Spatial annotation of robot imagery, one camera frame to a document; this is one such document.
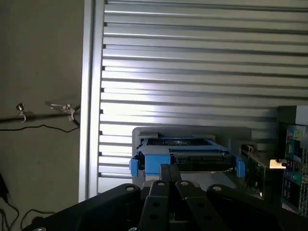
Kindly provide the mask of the black rod with metal clamps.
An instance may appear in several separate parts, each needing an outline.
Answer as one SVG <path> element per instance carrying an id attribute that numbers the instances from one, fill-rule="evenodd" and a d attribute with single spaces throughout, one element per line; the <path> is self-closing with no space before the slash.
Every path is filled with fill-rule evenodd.
<path id="1" fill-rule="evenodd" d="M 19 103 L 16 106 L 16 110 L 18 112 L 17 116 L 13 117 L 0 117 L 0 124 L 7 124 L 13 122 L 32 122 L 32 121 L 39 121 L 45 119 L 54 119 L 54 118 L 62 118 L 66 117 L 70 122 L 74 122 L 77 126 L 80 123 L 77 121 L 76 116 L 80 115 L 80 108 L 81 105 L 73 106 L 72 104 L 58 104 L 58 103 L 51 103 L 45 102 L 45 104 L 56 113 L 51 114 L 35 114 L 31 111 L 25 110 L 25 105 L 23 103 Z"/>

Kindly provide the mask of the green graphics card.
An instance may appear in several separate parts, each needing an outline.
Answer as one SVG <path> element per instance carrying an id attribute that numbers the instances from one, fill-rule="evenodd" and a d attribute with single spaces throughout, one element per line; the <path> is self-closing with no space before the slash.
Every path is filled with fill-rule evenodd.
<path id="1" fill-rule="evenodd" d="M 284 169 L 285 159 L 263 158 L 251 144 L 241 146 L 241 157 L 245 162 L 245 185 L 247 193 L 264 201 L 272 199 L 274 185 Z"/>

